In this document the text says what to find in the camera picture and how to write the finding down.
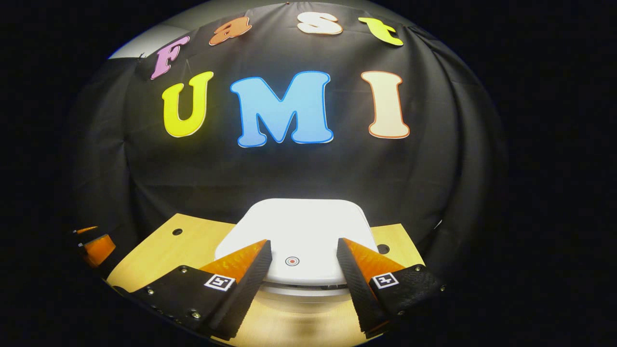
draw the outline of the yellow letter u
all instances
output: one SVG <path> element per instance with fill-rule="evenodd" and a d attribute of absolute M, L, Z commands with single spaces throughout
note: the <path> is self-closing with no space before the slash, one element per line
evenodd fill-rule
<path fill-rule="evenodd" d="M 181 120 L 178 114 L 178 100 L 183 83 L 178 83 L 163 92 L 163 120 L 165 129 L 173 137 L 189 136 L 201 128 L 205 120 L 205 96 L 208 90 L 208 81 L 214 76 L 211 71 L 200 73 L 189 81 L 193 86 L 193 112 L 186 120 Z"/>

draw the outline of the letter m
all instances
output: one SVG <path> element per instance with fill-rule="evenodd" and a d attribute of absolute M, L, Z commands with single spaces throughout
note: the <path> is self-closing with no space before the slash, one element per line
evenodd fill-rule
<path fill-rule="evenodd" d="M 297 123 L 291 133 L 294 142 L 332 141 L 334 133 L 328 129 L 323 95 L 328 82 L 330 76 L 325 72 L 300 72 L 291 80 L 282 99 L 260 77 L 234 82 L 230 89 L 238 95 L 242 122 L 238 145 L 259 147 L 266 143 L 267 137 L 259 131 L 259 119 L 276 142 L 283 142 L 294 116 Z"/>

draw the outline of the orange letter a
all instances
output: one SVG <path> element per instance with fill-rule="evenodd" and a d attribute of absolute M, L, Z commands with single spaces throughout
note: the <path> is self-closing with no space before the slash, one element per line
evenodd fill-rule
<path fill-rule="evenodd" d="M 214 31 L 215 35 L 210 39 L 210 45 L 214 46 L 227 40 L 244 34 L 249 31 L 252 25 L 249 25 L 248 17 L 240 17 L 221 25 Z"/>

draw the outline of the white device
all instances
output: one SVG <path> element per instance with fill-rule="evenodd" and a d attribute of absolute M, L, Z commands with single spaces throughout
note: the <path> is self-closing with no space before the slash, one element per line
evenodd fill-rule
<path fill-rule="evenodd" d="M 246 212 L 215 259 L 268 239 L 272 263 L 255 298 L 283 311 L 322 312 L 351 299 L 336 258 L 341 237 L 378 251 L 364 212 L 350 201 L 267 199 Z"/>

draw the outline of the wooden surface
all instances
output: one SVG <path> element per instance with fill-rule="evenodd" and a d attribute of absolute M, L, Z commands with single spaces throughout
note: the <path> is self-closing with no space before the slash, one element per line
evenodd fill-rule
<path fill-rule="evenodd" d="M 107 278 L 107 283 L 133 292 L 157 280 L 179 265 L 200 268 L 214 261 L 214 251 L 234 224 L 176 214 L 129 253 Z M 176 229 L 182 233 L 174 235 Z M 371 228 L 385 254 L 409 267 L 424 264 L 401 224 Z M 238 347 L 328 346 L 349 347 L 366 342 L 351 300 L 322 313 L 277 311 L 253 300 L 251 308 L 230 341 Z"/>

